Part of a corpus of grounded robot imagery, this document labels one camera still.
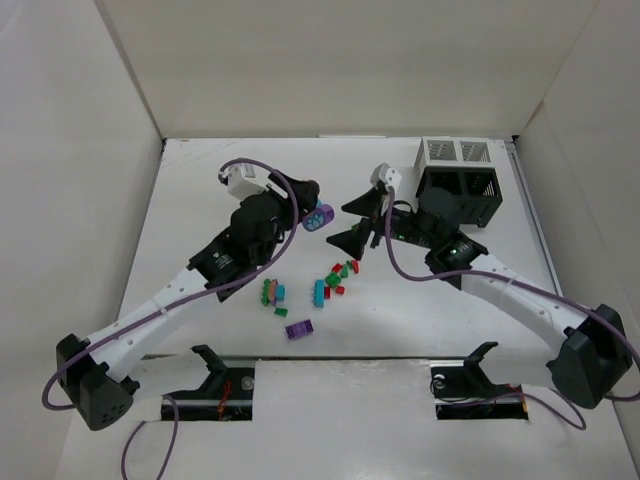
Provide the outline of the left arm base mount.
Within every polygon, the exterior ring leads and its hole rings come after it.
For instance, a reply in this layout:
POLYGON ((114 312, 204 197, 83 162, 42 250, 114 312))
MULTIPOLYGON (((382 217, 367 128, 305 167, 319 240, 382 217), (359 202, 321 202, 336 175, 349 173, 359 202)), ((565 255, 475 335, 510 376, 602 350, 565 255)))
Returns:
POLYGON ((161 419, 251 421, 256 361, 248 357, 220 357, 206 345, 194 346, 191 351, 204 362, 207 375, 195 387, 169 393, 177 405, 177 415, 171 403, 163 400, 161 419))

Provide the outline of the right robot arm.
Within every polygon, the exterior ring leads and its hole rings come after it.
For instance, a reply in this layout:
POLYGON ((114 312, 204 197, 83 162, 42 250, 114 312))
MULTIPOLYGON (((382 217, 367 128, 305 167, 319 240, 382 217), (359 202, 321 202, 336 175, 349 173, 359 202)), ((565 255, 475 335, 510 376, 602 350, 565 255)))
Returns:
POLYGON ((610 397, 637 356, 626 338, 620 315, 606 305, 589 309, 530 285, 488 249, 460 229, 461 209, 451 193, 431 188, 413 211, 403 210, 391 187, 375 186, 343 206, 360 216, 351 229, 328 237, 330 245, 355 260, 367 247, 398 240, 427 249, 428 280, 442 280, 509 315, 544 341, 548 352, 539 365, 510 360, 489 367, 486 343, 465 360, 484 382, 551 386, 586 409, 610 397))

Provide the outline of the purple rounded flower lego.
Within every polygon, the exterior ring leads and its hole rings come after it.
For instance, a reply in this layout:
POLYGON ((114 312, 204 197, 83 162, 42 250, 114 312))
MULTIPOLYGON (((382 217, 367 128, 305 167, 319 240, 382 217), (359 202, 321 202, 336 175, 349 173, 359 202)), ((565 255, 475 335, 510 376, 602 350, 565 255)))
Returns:
POLYGON ((321 204, 303 218, 302 226, 307 232, 315 232, 331 223, 334 216, 329 204, 321 204))

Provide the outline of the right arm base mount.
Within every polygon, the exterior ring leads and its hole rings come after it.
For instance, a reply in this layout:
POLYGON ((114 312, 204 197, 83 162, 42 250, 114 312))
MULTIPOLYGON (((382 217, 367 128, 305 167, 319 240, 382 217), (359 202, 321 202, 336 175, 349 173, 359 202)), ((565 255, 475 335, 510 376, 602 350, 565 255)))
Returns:
POLYGON ((430 364, 429 388, 434 397, 436 419, 528 420, 526 401, 517 394, 520 386, 494 384, 481 362, 497 342, 484 342, 463 359, 430 364))

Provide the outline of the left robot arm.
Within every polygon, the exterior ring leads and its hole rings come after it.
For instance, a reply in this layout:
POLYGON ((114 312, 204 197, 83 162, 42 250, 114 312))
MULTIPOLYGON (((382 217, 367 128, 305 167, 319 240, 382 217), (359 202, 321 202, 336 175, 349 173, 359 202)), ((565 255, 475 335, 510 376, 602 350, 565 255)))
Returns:
POLYGON ((225 382, 227 367, 206 345, 183 355, 151 351, 190 321, 189 305, 212 296, 222 303, 271 266, 291 242, 291 231, 318 204, 319 185, 277 170, 257 182, 252 163, 223 169, 219 179, 239 199, 230 224, 156 295, 112 325, 56 346, 54 380, 92 431, 122 418, 135 402, 194 392, 208 397, 225 382))

